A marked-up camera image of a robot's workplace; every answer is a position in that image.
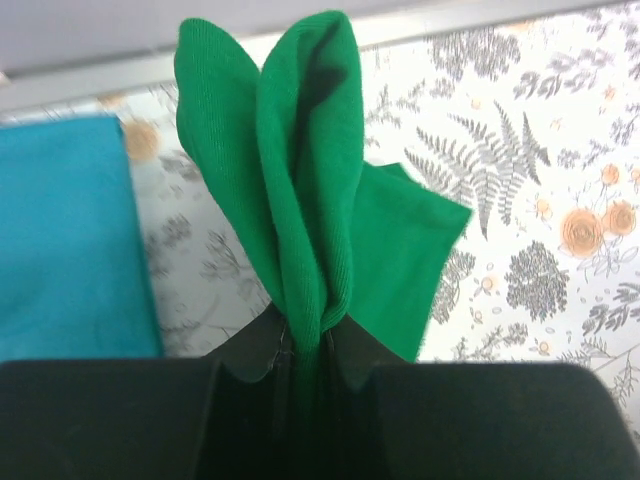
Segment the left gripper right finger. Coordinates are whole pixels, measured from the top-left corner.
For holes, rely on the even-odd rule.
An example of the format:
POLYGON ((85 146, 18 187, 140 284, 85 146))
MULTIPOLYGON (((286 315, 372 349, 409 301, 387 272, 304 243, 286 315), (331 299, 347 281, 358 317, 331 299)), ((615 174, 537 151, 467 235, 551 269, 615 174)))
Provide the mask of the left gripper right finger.
POLYGON ((613 399, 565 363, 423 363, 350 319, 323 339, 333 479, 635 479, 613 399))

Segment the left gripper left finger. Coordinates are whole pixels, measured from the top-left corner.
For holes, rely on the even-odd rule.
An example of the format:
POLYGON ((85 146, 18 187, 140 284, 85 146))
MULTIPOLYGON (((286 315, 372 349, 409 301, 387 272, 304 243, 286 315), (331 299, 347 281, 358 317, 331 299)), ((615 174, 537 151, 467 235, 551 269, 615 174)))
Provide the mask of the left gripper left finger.
POLYGON ((6 362, 5 479, 282 479, 291 337, 268 307, 199 358, 6 362))

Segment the green t shirt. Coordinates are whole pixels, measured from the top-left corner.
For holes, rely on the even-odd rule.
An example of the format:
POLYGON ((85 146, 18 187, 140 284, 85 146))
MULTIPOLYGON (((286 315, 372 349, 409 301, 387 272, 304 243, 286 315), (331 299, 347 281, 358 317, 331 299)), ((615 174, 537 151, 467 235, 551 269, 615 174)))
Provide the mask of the green t shirt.
POLYGON ((345 317, 414 361, 471 212, 399 164, 366 162, 348 17, 298 21, 262 66, 226 31, 188 19, 174 71, 180 142, 288 320, 303 369, 345 317))

